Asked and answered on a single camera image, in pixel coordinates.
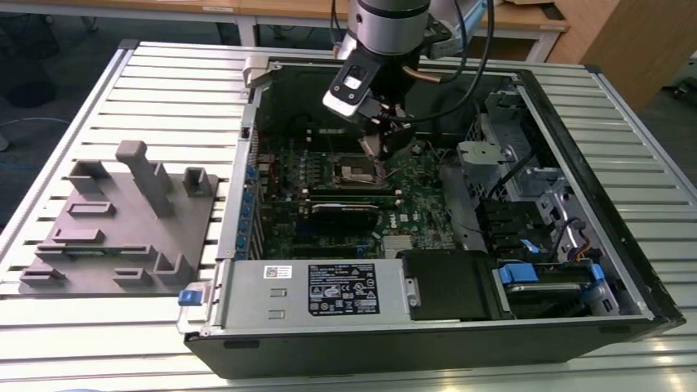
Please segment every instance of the metal slotted table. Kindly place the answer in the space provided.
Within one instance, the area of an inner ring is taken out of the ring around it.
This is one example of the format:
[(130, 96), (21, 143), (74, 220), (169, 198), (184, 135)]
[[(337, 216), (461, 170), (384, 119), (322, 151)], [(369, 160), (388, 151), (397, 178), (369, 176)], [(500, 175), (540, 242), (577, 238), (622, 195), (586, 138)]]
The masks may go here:
[[(601, 74), (581, 66), (496, 61), (530, 69), (639, 242), (687, 324), (568, 363), (344, 377), (226, 381), (188, 352), (173, 297), (21, 299), (21, 271), (48, 234), (77, 159), (105, 159), (121, 140), (149, 144), (166, 171), (202, 166), (217, 190), (198, 279), (212, 278), (226, 183), (248, 104), (253, 54), (310, 59), (324, 51), (140, 42), (122, 45), (0, 237), (0, 390), (697, 390), (697, 193)], [(189, 314), (202, 321), (204, 314)]]

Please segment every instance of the cable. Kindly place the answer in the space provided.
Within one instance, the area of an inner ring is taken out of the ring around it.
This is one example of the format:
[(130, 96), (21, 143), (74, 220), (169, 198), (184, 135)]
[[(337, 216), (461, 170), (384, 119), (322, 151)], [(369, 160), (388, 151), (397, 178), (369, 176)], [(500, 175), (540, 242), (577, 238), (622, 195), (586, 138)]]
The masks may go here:
[(268, 26), (270, 27), (272, 30), (278, 29), (278, 30), (285, 31), (285, 32), (293, 31), (294, 28), (297, 27), (297, 26), (293, 26), (293, 27), (289, 27), (289, 28), (284, 29), (281, 26), (276, 26), (276, 25), (273, 25), (273, 26), (268, 25)]
[(334, 7), (332, 10), (332, 18), (334, 20), (334, 23), (337, 24), (337, 30), (341, 31), (341, 25), (338, 25), (338, 14), (337, 14), (337, 0), (332, 0), (334, 2)]
[(338, 26), (338, 18), (337, 18), (337, 0), (330, 0), (329, 36), (330, 36), (332, 46), (334, 46), (338, 42), (337, 35), (334, 34), (334, 21), (337, 22), (337, 29), (341, 29), (341, 26)]
[(460, 77), (461, 72), (465, 70), (465, 67), (468, 66), (468, 28), (465, 26), (465, 17), (461, 14), (460, 3), (457, 2), (457, 0), (453, 0), (453, 3), (456, 4), (457, 17), (460, 18), (461, 59), (460, 65), (457, 65), (456, 72), (441, 78), (438, 82), (440, 84), (450, 83), (452, 81), (454, 81)]
[(306, 36), (305, 36), (305, 38), (302, 39), (302, 42), (305, 42), (305, 41), (309, 39), (309, 36), (313, 35), (313, 33), (314, 33), (314, 27), (312, 27), (312, 28), (309, 29), (309, 32), (306, 33)]
[(477, 233), (477, 234), (485, 234), (484, 231), (477, 230), (477, 229), (473, 229), (472, 227), (466, 227), (466, 226), (465, 226), (462, 223), (460, 223), (460, 222), (456, 222), (456, 223), (457, 223), (457, 224), (458, 224), (458, 225), (460, 225), (465, 230), (473, 231), (473, 232)]
[(498, 182), (492, 186), (492, 189), (489, 189), (489, 193), (486, 194), (486, 198), (492, 198), (493, 194), (497, 192), (498, 188), (501, 188), (505, 183), (513, 178), (513, 176), (522, 170), (522, 167), (530, 162), (530, 159), (533, 159), (534, 156), (534, 150), (530, 149), (530, 151), (525, 154), (522, 159), (516, 163), (516, 165), (510, 168), (509, 172), (505, 173), (505, 176), (501, 177)]
[(574, 251), (569, 254), (568, 260), (569, 261), (580, 261), (581, 255), (590, 249), (590, 238), (585, 235), (584, 230), (578, 230), (578, 235), (581, 236), (584, 240), (584, 244), (580, 248), (574, 249)]
[(461, 31), (461, 59), (460, 59), (460, 65), (457, 65), (456, 72), (453, 72), (449, 75), (433, 74), (433, 73), (425, 73), (425, 72), (420, 72), (414, 69), (410, 69), (406, 65), (402, 66), (402, 71), (412, 78), (422, 80), (424, 82), (430, 82), (430, 83), (436, 83), (436, 84), (445, 84), (445, 83), (450, 83), (452, 81), (457, 80), (457, 78), (461, 75), (462, 70), (466, 68), (466, 65), (468, 65), (468, 29), (464, 24), (465, 17), (461, 14), (460, 3), (457, 2), (457, 0), (453, 0), (453, 3), (456, 5), (457, 16), (460, 17), (460, 31)]
[(562, 228), (558, 230), (557, 240), (554, 241), (554, 245), (552, 245), (552, 250), (550, 250), (550, 254), (549, 254), (549, 262), (553, 262), (554, 259), (557, 258), (557, 251), (558, 251), (558, 246), (560, 246), (561, 243), (562, 243), (564, 232), (566, 231), (566, 228), (569, 227), (569, 225), (570, 225), (572, 223), (574, 223), (576, 221), (580, 221), (578, 217), (572, 216), (572, 217), (570, 217), (570, 218), (564, 222)]
[(474, 90), (477, 89), (477, 86), (480, 85), (481, 77), (484, 75), (484, 69), (486, 67), (486, 62), (489, 61), (489, 55), (492, 53), (492, 42), (493, 42), (493, 23), (494, 23), (494, 8), (493, 8), (493, 0), (486, 0), (486, 17), (489, 18), (486, 23), (486, 44), (484, 48), (484, 55), (481, 56), (480, 66), (477, 67), (477, 72), (474, 74), (474, 79), (472, 81), (472, 84), (469, 85), (469, 89), (464, 97), (456, 102), (456, 104), (449, 107), (445, 110), (441, 110), (440, 112), (434, 114), (428, 114), (422, 117), (397, 117), (397, 116), (389, 116), (389, 115), (381, 115), (378, 116), (380, 119), (386, 121), (394, 121), (397, 123), (422, 123), (424, 121), (430, 121), (434, 118), (440, 118), (450, 113), (453, 113), (457, 109), (460, 109), (465, 103), (468, 102), (469, 98), (472, 97), (472, 94)]
[(20, 123), (22, 121), (53, 121), (56, 123), (62, 123), (69, 126), (69, 122), (65, 120), (61, 120), (60, 118), (50, 118), (50, 117), (29, 117), (29, 118), (17, 118), (16, 120), (6, 121), (2, 124), (0, 124), (0, 127), (4, 127), (5, 125)]

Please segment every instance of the warning label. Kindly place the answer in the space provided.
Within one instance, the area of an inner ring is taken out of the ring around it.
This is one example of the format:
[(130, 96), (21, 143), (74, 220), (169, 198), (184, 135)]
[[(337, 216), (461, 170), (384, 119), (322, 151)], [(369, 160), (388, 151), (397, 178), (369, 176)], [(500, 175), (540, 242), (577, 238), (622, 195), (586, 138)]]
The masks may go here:
[(380, 313), (374, 264), (309, 265), (308, 282), (312, 316)]

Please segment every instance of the wire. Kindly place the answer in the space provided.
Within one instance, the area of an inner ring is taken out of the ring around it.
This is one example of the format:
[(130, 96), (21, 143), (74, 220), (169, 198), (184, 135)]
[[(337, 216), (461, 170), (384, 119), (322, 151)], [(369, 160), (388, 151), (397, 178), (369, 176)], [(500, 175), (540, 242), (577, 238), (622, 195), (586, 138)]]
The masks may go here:
[(334, 46), (338, 42), (337, 35), (334, 33), (334, 21), (337, 23), (337, 29), (341, 29), (341, 26), (338, 25), (338, 17), (337, 17), (337, 0), (330, 0), (330, 14), (329, 14), (329, 36), (330, 36), (330, 44)]
[(388, 178), (392, 177), (393, 174), (396, 174), (401, 169), (404, 169), (404, 167), (398, 167), (397, 169), (394, 169), (393, 171), (390, 171), (390, 174), (388, 174), (382, 180), (386, 180)]
[(552, 245), (552, 250), (550, 250), (550, 254), (549, 254), (549, 262), (553, 262), (554, 259), (557, 258), (557, 251), (558, 251), (558, 246), (560, 246), (560, 244), (562, 243), (564, 232), (566, 231), (566, 228), (569, 227), (569, 225), (570, 225), (572, 223), (574, 223), (576, 221), (580, 221), (578, 217), (572, 216), (572, 217), (570, 217), (570, 218), (564, 222), (562, 228), (558, 230), (557, 240), (554, 241), (554, 245)]
[(488, 17), (488, 23), (486, 23), (486, 44), (484, 48), (484, 55), (481, 56), (480, 66), (477, 67), (477, 72), (474, 74), (474, 78), (472, 81), (472, 84), (469, 85), (468, 92), (465, 93), (464, 97), (456, 102), (456, 104), (449, 107), (445, 110), (441, 110), (437, 113), (428, 114), (426, 116), (421, 117), (397, 117), (397, 116), (389, 116), (389, 115), (381, 115), (380, 118), (386, 121), (393, 121), (398, 123), (422, 123), (424, 121), (430, 121), (434, 118), (440, 118), (450, 113), (453, 113), (457, 109), (460, 109), (465, 103), (468, 103), (469, 98), (473, 95), (474, 90), (477, 89), (477, 86), (480, 85), (481, 77), (484, 75), (484, 69), (486, 67), (486, 62), (489, 61), (489, 55), (492, 53), (492, 42), (493, 42), (493, 24), (494, 24), (494, 8), (493, 8), (493, 0), (486, 0), (486, 17)]
[(270, 27), (270, 29), (272, 29), (272, 30), (276, 30), (276, 29), (278, 29), (278, 30), (281, 30), (281, 31), (285, 31), (285, 32), (288, 32), (288, 31), (293, 31), (293, 30), (294, 30), (294, 28), (296, 28), (297, 26), (289, 27), (289, 28), (286, 28), (286, 29), (284, 29), (284, 28), (282, 28), (281, 26), (276, 26), (276, 25), (273, 25), (273, 26), (269, 26), (269, 27)]
[(498, 188), (501, 188), (506, 182), (509, 182), (510, 178), (522, 170), (528, 162), (530, 162), (530, 159), (533, 159), (534, 156), (534, 150), (530, 149), (530, 151), (525, 154), (522, 159), (517, 162), (517, 164), (510, 168), (509, 172), (505, 173), (505, 176), (501, 177), (498, 182), (492, 186), (492, 189), (489, 189), (489, 193), (486, 194), (486, 198), (492, 198), (493, 194), (497, 192)]
[(461, 72), (465, 70), (465, 67), (468, 65), (468, 28), (465, 26), (465, 17), (461, 14), (460, 3), (457, 2), (457, 0), (453, 0), (453, 3), (456, 4), (457, 17), (460, 18), (461, 60), (456, 72), (442, 77), (438, 82), (440, 84), (450, 83), (452, 81), (454, 81), (460, 77)]
[(302, 42), (305, 42), (309, 39), (309, 36), (314, 33), (314, 27), (310, 27), (309, 32), (306, 33), (305, 38), (302, 39)]
[(62, 123), (69, 126), (69, 122), (65, 120), (61, 120), (60, 118), (50, 118), (50, 117), (29, 117), (29, 118), (17, 118), (16, 120), (6, 121), (0, 124), (0, 127), (4, 127), (5, 125), (21, 123), (22, 121), (52, 121), (56, 123)]
[(474, 233), (484, 234), (485, 232), (477, 229), (473, 229), (472, 227), (466, 227), (462, 223), (456, 222), (465, 230), (473, 231)]
[(578, 230), (578, 235), (581, 236), (581, 238), (584, 239), (584, 244), (582, 246), (574, 250), (574, 252), (569, 255), (569, 260), (572, 261), (580, 261), (581, 260), (581, 255), (588, 251), (588, 249), (590, 249), (590, 238), (584, 234), (584, 230), (580, 229)]

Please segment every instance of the capacitor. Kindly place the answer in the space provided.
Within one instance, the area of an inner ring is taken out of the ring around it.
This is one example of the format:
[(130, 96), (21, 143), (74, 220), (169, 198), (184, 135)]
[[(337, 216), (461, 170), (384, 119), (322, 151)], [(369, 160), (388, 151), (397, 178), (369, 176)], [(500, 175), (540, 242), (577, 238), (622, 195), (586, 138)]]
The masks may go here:
[(424, 153), (424, 145), (421, 143), (417, 143), (412, 146), (412, 155), (416, 155), (417, 157)]

